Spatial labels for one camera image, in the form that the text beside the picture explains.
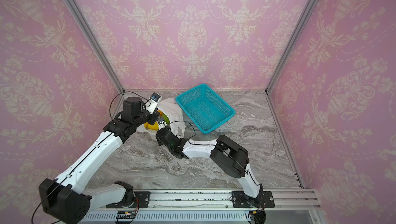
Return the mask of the green round fruit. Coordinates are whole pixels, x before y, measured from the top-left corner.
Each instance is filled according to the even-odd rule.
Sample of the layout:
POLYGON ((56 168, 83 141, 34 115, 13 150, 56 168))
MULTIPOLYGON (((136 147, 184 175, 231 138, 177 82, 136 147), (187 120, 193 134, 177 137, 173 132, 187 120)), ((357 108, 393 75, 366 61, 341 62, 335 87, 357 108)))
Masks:
POLYGON ((163 117, 164 121, 166 122, 166 124, 169 125, 170 120, 169 120, 168 116, 166 114, 163 114, 162 117, 163 117))

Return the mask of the white plastic bag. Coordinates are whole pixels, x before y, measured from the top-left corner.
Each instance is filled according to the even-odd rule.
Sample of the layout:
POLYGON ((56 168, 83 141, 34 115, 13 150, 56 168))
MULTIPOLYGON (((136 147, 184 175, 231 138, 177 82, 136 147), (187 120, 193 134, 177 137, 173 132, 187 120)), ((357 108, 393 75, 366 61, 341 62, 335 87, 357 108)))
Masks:
MULTIPOLYGON (((178 138, 184 137, 186 124, 183 122, 183 111, 176 103, 175 99, 168 98, 161 100, 157 108, 159 110, 160 117, 162 117, 163 114, 166 114, 168 116, 170 120, 169 126, 171 128, 171 132, 178 138)), ((137 128, 137 132, 147 132, 153 136, 155 136, 157 133, 157 131, 154 130, 146 130, 144 128, 144 124, 137 128)))

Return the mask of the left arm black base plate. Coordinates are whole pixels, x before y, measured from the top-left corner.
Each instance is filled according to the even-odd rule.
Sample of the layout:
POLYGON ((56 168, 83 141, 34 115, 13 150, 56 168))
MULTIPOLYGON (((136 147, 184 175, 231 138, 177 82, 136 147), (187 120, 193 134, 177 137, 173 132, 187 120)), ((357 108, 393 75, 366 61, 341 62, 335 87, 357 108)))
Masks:
POLYGON ((150 195, 151 192, 149 191, 134 192, 133 204, 130 206, 130 208, 135 209, 137 206, 139 206, 140 209, 147 209, 150 202, 150 195))

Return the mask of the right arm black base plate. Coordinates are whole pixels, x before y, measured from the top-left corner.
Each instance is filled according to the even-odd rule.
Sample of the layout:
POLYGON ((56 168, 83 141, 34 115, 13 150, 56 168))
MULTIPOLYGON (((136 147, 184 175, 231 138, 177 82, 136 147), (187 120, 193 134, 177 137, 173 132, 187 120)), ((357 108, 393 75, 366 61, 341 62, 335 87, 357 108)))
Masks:
POLYGON ((274 197, 270 191, 261 191, 256 198, 247 196, 243 191, 233 191, 230 201, 234 208, 275 208, 274 197))

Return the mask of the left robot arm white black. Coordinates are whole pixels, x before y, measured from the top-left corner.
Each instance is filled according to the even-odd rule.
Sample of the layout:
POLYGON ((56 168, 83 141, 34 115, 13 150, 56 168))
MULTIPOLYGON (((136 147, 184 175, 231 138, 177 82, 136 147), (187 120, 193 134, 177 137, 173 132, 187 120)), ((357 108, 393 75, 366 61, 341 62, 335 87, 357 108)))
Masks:
POLYGON ((157 105, 162 97, 153 93, 148 100, 134 95, 124 100, 122 110, 103 129, 97 140, 68 169, 55 179, 45 179, 39 185, 44 213, 64 224, 77 224, 89 212, 115 204, 130 207, 138 200, 134 188, 116 181, 110 186, 88 191, 86 186, 103 163, 120 148, 138 127, 154 124, 160 113, 157 105))

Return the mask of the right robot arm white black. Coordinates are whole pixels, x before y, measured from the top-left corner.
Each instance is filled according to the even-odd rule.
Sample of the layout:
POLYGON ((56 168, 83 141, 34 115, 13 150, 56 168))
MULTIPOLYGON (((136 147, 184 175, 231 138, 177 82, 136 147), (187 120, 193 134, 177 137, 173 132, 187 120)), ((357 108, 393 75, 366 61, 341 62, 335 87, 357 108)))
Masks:
POLYGON ((259 198, 262 186, 251 171, 249 153, 229 137, 220 135, 214 140, 196 141, 178 138, 165 127, 157 132, 156 139, 178 159, 211 159, 227 175, 238 180, 247 197, 259 198))

